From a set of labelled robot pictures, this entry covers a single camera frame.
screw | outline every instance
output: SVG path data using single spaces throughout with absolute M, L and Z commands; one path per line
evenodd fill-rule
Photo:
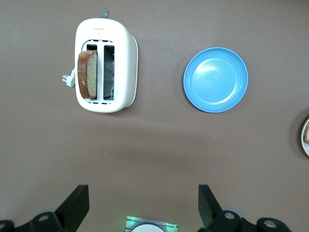
M 233 220 L 235 218 L 234 214 L 230 213 L 230 212 L 227 212 L 224 214 L 224 216 L 227 218 L 227 219 L 231 219 Z
M 271 220 L 264 221 L 264 224 L 269 228 L 276 228 L 276 224 Z

white toaster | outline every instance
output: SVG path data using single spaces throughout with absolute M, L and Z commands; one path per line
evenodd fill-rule
M 78 57 L 86 50 L 97 50 L 97 98 L 84 99 L 76 81 L 79 104 L 89 111 L 112 113 L 130 106 L 136 95 L 138 46 L 119 22 L 107 18 L 83 21 L 75 38 L 75 77 Z

blue plate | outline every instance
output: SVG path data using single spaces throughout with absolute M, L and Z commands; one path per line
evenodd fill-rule
M 183 77 L 184 91 L 198 109 L 219 113 L 235 106 L 248 85 L 245 63 L 222 47 L 206 49 L 189 62 Z

bread crust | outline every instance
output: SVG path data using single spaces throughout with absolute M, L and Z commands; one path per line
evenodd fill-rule
M 81 52 L 78 55 L 77 61 L 77 73 L 78 73 L 78 85 L 79 91 L 81 93 L 82 98 L 90 99 L 96 98 L 96 96 L 91 96 L 88 91 L 88 82 L 87 82 L 87 67 L 89 58 L 94 55 L 97 51 L 94 50 L 87 50 Z

toaster slot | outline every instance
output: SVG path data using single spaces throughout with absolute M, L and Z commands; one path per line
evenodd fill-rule
M 106 101 L 114 100 L 114 52 L 114 46 L 104 46 L 103 99 Z

